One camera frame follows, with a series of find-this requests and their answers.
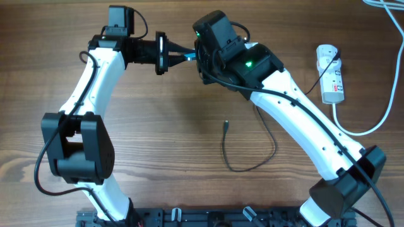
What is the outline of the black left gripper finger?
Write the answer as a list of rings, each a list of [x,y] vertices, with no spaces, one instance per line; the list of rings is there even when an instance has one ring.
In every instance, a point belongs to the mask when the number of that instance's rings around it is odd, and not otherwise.
[[[168,66],[173,67],[177,64],[186,61],[186,57],[184,55],[169,55],[168,57]]]
[[[167,41],[168,52],[176,52],[176,53],[183,53],[183,54],[191,54],[195,53],[194,49],[189,49],[187,47],[183,47],[179,44],[171,42],[170,40]]]

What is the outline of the blue screen smartphone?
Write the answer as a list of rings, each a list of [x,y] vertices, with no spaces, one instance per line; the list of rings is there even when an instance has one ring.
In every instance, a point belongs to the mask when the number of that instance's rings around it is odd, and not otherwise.
[[[184,56],[185,60],[187,60],[187,61],[195,61],[196,60],[196,54],[194,52],[184,54],[183,56]]]

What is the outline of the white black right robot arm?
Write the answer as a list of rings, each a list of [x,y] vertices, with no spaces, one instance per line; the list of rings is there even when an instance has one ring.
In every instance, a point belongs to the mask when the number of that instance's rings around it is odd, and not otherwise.
[[[198,71],[205,83],[238,91],[272,116],[301,146],[321,176],[299,207],[300,220],[324,226],[340,219],[376,182],[386,162],[377,146],[364,148],[339,130],[298,88],[280,59],[263,44],[236,34],[223,11],[193,24]]]

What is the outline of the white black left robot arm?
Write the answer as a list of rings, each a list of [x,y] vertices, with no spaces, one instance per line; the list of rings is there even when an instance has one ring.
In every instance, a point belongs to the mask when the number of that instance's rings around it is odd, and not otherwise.
[[[157,75],[194,57],[194,50],[168,40],[157,32],[155,40],[129,35],[96,35],[88,44],[85,70],[67,102],[57,113],[46,113],[41,129],[44,138],[35,164],[35,185],[50,195],[39,182],[39,167],[47,157],[53,175],[82,190],[95,206],[94,222],[100,226],[141,226],[133,202],[120,189],[112,171],[115,151],[104,125],[104,115],[114,87],[129,63],[153,64]]]

